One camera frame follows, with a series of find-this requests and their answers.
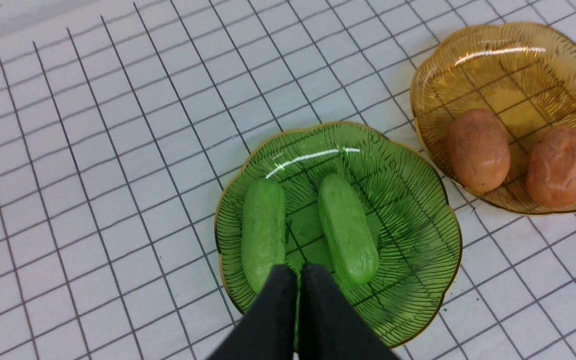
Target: brown potato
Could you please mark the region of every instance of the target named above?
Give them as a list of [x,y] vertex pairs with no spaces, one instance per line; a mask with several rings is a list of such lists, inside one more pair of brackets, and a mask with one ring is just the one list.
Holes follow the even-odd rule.
[[563,208],[576,203],[576,129],[553,127],[532,148],[526,190],[542,207]]
[[457,179],[475,193],[493,191],[510,171],[506,133],[493,112],[466,111],[448,129],[446,148]]

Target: toy cucumber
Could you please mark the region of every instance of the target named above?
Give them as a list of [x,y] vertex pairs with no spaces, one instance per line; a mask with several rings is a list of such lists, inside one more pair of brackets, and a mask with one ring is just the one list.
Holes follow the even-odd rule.
[[319,187],[318,211],[334,271],[351,285],[365,285],[379,267],[379,253],[355,189],[336,173]]
[[243,207],[241,262],[250,287],[258,293],[274,265],[286,260],[286,195],[270,180],[254,182]]

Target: flower-shaped plate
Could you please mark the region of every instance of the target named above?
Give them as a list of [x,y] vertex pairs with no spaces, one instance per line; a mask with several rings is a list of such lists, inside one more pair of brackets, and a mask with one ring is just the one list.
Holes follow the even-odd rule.
[[498,189],[471,191],[474,196],[518,214],[576,212],[576,203],[560,209],[535,204],[525,183],[528,153],[544,132],[576,128],[576,44],[565,35],[525,22],[457,30],[417,69],[410,103],[423,148],[456,183],[445,148],[448,127],[475,108],[491,110],[503,122],[510,171]]
[[242,208],[249,186],[262,178],[285,190],[286,264],[297,274],[306,263],[325,265],[340,284],[318,216],[318,187],[331,173],[359,195],[379,251],[368,285],[340,288],[381,340],[398,346],[437,314],[457,273],[462,236],[434,167],[369,127],[336,122],[283,132],[250,155],[215,215],[224,287],[242,313],[257,297],[242,268]]

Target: white grid surface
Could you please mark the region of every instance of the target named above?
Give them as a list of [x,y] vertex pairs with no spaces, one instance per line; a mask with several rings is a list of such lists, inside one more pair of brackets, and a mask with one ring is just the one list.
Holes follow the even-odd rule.
[[[576,0],[105,0],[0,39],[0,360],[200,360],[241,315],[220,193],[264,139],[356,121],[421,151],[412,75],[465,25],[576,41]],[[404,360],[576,360],[576,214],[494,209]]]

